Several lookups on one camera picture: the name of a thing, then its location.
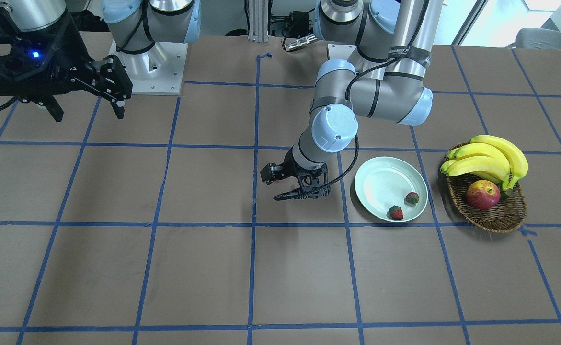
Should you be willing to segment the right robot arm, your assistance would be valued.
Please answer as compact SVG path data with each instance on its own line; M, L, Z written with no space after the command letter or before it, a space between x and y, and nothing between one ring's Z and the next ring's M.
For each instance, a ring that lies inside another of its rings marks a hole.
M0 0L0 96L34 103L55 121L63 109L55 96L86 91L110 102L118 119L133 84L120 59L95 61L63 0Z

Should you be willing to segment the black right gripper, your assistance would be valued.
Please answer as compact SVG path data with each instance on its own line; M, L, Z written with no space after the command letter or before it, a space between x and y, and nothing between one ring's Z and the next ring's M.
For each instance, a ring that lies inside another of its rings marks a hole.
M7 14L0 15L0 96L36 100L55 122L64 111L53 95L86 90L110 102L118 120L133 83L117 55L94 61L70 14L50 26L23 31Z

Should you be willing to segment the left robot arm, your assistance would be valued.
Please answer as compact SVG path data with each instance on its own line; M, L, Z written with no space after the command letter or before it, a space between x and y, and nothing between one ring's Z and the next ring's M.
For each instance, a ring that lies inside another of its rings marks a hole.
M441 0L320 0L314 34L354 46L347 59L322 63L309 108L309 124L283 163L261 170L270 185L289 177L298 187L276 201L319 198L331 191L327 163L358 143L359 116L408 126L422 124L432 108L424 86L443 2Z

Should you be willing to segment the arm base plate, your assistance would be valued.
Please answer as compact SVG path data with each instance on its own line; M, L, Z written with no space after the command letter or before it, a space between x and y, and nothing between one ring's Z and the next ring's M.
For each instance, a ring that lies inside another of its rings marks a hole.
M328 44L327 55L328 60L332 59L350 59L350 55L355 51L356 46L354 45L344 45L344 44Z
M116 51L115 41L109 53L119 57L133 83L133 95L179 96L189 44L156 42L140 54Z

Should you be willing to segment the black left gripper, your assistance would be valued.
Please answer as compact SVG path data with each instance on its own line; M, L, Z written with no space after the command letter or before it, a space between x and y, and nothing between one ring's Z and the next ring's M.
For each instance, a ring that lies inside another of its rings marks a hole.
M283 164L267 164L260 171L261 181L266 185L272 184L271 178L274 175L281 177L281 180L287 177L295 177L298 180L297 188L275 195L274 201L320 198L331 193L331 186L328 185L327 164L314 170L307 170L296 163L291 150L285 155Z

